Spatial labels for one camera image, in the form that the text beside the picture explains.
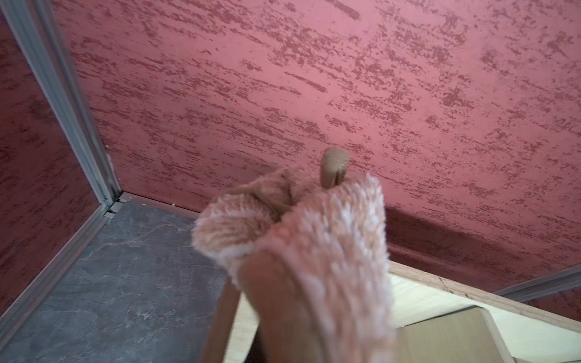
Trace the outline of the fluffy beige pink cloth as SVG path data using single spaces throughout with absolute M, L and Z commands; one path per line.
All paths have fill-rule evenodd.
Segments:
M 260 321 L 267 362 L 391 362 L 396 331 L 381 183 L 349 177 L 343 148 L 318 174 L 281 168 L 222 192 L 192 232 Z

